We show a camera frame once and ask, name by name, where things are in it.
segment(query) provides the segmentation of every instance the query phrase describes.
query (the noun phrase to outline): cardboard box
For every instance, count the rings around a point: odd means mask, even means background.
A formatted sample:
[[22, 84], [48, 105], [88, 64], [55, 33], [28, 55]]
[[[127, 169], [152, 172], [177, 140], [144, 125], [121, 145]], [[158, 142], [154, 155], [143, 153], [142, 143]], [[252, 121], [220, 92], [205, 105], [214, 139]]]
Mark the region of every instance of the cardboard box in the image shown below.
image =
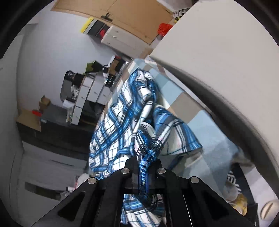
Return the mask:
[[39, 101], [39, 111], [43, 113], [44, 110], [49, 106], [49, 104], [50, 104], [50, 99], [46, 98], [44, 95]]
[[41, 132], [40, 117], [33, 114], [32, 111], [22, 109], [21, 114], [18, 116], [16, 121], [29, 128], [33, 128], [33, 129]]

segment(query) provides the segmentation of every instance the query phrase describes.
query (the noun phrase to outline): floor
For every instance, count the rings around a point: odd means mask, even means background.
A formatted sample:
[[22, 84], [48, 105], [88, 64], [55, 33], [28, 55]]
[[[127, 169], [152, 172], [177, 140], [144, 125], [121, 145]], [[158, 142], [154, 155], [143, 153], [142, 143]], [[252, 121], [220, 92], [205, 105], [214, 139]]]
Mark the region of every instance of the floor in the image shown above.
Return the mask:
[[277, 199], [277, 196], [255, 167], [251, 168], [241, 166], [241, 169], [250, 186], [254, 200], [258, 203], [259, 225], [260, 227], [268, 227], [271, 221], [262, 220], [260, 218], [260, 213], [262, 207], [270, 200]]

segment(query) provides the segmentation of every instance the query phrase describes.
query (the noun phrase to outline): blue plaid shirt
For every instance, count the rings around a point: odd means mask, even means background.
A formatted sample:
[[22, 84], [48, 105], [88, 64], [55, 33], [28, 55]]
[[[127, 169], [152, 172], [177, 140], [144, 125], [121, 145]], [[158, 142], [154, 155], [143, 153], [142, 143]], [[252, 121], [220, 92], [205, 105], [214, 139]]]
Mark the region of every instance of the blue plaid shirt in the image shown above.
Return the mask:
[[146, 173], [151, 162], [159, 154], [181, 155], [201, 148], [186, 123], [155, 104], [159, 94], [150, 73], [135, 70], [97, 125], [90, 144], [89, 165], [98, 179], [124, 168], [128, 158], [137, 157], [140, 193], [124, 195], [121, 216], [122, 223], [132, 226], [158, 226], [164, 212], [162, 197], [147, 193]]

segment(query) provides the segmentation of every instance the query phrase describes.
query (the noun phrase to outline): metal screw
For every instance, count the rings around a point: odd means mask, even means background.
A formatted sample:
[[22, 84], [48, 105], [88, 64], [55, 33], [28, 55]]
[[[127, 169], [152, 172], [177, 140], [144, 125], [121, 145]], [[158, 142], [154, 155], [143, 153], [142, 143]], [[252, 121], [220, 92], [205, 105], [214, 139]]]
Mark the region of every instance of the metal screw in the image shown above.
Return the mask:
[[197, 183], [199, 183], [199, 178], [197, 178], [197, 177], [192, 177], [192, 178], [191, 178], [191, 182], [194, 183], [194, 184], [197, 184]]
[[159, 169], [157, 169], [157, 172], [159, 174], [164, 174], [166, 172], [166, 170], [164, 168], [159, 168]]
[[123, 168], [123, 169], [121, 170], [121, 173], [123, 173], [123, 174], [127, 174], [127, 173], [129, 173], [129, 172], [130, 172], [130, 170], [127, 169], [127, 168]]
[[91, 177], [91, 178], [88, 179], [87, 182], [92, 185], [92, 184], [95, 184], [97, 182], [97, 179], [95, 177]]

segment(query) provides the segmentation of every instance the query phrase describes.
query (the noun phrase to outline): red object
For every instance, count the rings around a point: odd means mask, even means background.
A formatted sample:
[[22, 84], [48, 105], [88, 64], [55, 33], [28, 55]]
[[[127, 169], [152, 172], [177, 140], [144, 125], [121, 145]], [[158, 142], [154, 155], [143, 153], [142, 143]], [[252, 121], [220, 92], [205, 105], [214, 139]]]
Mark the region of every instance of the red object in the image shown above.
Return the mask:
[[40, 113], [39, 111], [36, 111], [36, 110], [32, 110], [32, 114], [35, 114], [38, 117], [42, 116], [42, 113]]
[[158, 34], [165, 36], [172, 27], [173, 25], [171, 24], [161, 23], [158, 28]]
[[105, 33], [106, 33], [106, 30], [105, 30], [105, 29], [103, 29], [102, 31], [100, 31], [101, 39], [104, 37]]

